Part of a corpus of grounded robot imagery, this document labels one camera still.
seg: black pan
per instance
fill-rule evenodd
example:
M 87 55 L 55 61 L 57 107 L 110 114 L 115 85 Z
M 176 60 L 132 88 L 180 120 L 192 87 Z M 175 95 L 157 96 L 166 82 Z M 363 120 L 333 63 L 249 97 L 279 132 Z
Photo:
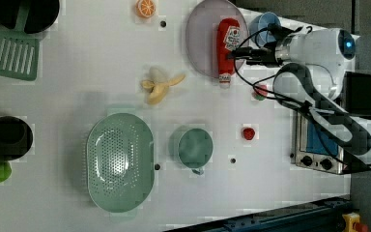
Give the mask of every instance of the black pan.
M 0 160 L 16 160 L 32 147 L 33 133 L 22 120 L 15 117 L 0 118 Z
M 22 0 L 0 0 L 0 23 L 9 29 L 16 26 L 17 13 Z M 30 0 L 30 11 L 24 32 L 39 33 L 49 28 L 56 20 L 59 0 Z

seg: white tabletop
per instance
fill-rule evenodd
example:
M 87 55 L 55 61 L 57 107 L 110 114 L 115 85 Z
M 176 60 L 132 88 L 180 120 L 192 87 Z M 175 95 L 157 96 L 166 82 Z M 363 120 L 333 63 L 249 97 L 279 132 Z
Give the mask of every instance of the white tabletop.
M 0 116 L 24 119 L 35 135 L 33 149 L 12 162 L 12 177 L 0 185 L 0 232 L 161 231 L 349 194 L 349 176 L 291 164 L 292 111 L 255 101 L 239 79 L 221 90 L 193 70 L 184 30 L 200 1 L 159 0 L 147 22 L 134 15 L 135 0 L 61 2 L 58 23 L 41 42 L 38 79 L 0 77 Z M 258 15 L 243 14 L 247 22 Z M 140 81 L 153 65 L 171 76 L 185 73 L 186 80 L 150 107 Z M 256 80 L 275 71 L 245 67 L 243 73 Z M 97 207 L 85 179 L 87 136 L 116 104 L 134 107 L 150 126 L 162 166 L 147 200 L 126 214 Z M 168 155 L 168 137 L 184 124 L 213 134 L 214 154 L 203 176 Z M 254 141 L 241 139 L 244 124 L 257 131 Z

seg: banana peel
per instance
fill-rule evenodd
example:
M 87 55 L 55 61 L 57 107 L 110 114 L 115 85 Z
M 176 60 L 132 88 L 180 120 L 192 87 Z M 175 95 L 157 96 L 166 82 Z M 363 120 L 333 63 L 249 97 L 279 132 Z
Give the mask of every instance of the banana peel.
M 180 74 L 174 78 L 168 79 L 167 76 L 156 67 L 150 68 L 150 77 L 152 80 L 143 80 L 141 85 L 144 89 L 151 91 L 147 99 L 147 103 L 151 105 L 160 103 L 167 95 L 170 86 L 177 85 L 186 78 L 184 74 Z

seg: green colander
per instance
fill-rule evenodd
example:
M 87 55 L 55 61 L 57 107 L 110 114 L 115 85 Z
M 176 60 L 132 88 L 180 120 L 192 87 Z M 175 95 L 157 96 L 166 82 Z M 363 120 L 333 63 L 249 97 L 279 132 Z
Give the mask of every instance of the green colander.
M 98 122 L 87 141 L 88 188 L 105 211 L 122 213 L 139 206 L 152 190 L 153 135 L 143 120 L 118 113 Z

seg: red ketchup bottle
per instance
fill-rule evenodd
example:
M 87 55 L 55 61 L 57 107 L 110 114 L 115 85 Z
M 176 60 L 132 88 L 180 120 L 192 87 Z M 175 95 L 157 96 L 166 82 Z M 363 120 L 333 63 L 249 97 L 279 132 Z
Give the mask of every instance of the red ketchup bottle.
M 227 55 L 240 43 L 240 24 L 234 18 L 225 18 L 219 25 L 216 34 L 216 55 L 218 60 L 219 85 L 230 87 L 231 75 L 234 74 L 234 60 Z

